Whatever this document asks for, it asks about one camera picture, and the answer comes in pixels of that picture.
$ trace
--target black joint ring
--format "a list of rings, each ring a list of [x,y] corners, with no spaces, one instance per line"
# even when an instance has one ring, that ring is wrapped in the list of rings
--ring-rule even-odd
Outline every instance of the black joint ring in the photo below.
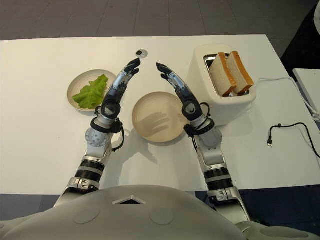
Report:
[[[204,128],[200,129],[200,130],[197,130],[194,132],[194,135],[202,135],[202,134],[205,134],[206,132],[209,132],[211,129],[214,128],[215,126],[215,122],[211,119],[211,118],[208,118],[210,120],[210,123],[205,126]]]
[[[98,117],[95,117],[94,119],[92,119],[91,123],[90,123],[90,126],[94,129],[94,130],[97,130],[99,131],[100,133],[104,133],[104,134],[108,134],[108,133],[111,133],[112,132],[112,129],[107,129],[107,128],[104,128],[102,126],[99,126],[95,123],[95,120],[97,119]]]

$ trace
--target plate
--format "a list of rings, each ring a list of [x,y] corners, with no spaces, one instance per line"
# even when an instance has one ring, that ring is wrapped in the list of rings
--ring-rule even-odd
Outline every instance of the plate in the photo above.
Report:
[[[94,109],[88,109],[88,108],[81,108],[79,107],[79,104],[72,99],[72,96],[79,94],[80,90],[89,84],[89,81],[95,81],[98,77],[101,75],[105,75],[108,78],[108,82],[106,83],[106,88],[104,90],[104,96],[107,94],[110,86],[116,79],[116,76],[107,70],[90,70],[82,73],[81,75],[77,76],[69,85],[68,91],[66,93],[69,103],[75,108],[83,112],[94,112]]]
[[[188,120],[182,115],[182,103],[167,92],[152,92],[134,106],[132,123],[136,132],[146,140],[165,143],[177,138]]]

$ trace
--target green lettuce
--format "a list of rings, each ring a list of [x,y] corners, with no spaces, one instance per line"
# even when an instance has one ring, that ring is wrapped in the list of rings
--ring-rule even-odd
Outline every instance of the green lettuce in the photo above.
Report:
[[[84,86],[79,94],[72,96],[82,109],[94,109],[104,100],[104,92],[108,78],[101,75],[95,81],[89,81],[90,86]]]

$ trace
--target silver metal arm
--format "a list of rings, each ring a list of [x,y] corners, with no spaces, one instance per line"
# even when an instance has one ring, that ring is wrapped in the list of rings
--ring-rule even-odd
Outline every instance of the silver metal arm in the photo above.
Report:
[[[91,121],[91,127],[85,132],[87,150],[75,176],[70,179],[55,206],[99,190],[105,166],[111,152],[115,151],[115,148],[112,149],[112,137],[121,131],[124,138],[124,129],[118,119],[120,101],[130,79],[139,72],[139,65],[139,58],[129,62],[109,88],[102,106],[95,109],[97,117]]]
[[[208,198],[215,209],[232,223],[250,221],[249,214],[241,199],[239,190],[233,185],[223,153],[221,151],[222,133],[210,118],[210,106],[199,103],[186,83],[170,68],[156,64],[162,72],[161,77],[175,89],[183,103],[182,114],[189,120],[184,130],[192,137],[201,170],[208,186]],[[204,115],[201,105],[207,107]]]

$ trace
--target white bread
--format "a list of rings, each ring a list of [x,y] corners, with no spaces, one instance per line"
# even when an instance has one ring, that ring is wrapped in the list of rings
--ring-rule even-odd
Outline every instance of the white bread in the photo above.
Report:
[[[236,87],[236,81],[230,73],[224,52],[219,52],[209,68],[213,84],[220,96],[229,95]]]
[[[236,88],[233,90],[236,94],[244,94],[254,85],[245,69],[237,51],[232,51],[226,60],[227,66],[236,82]]]

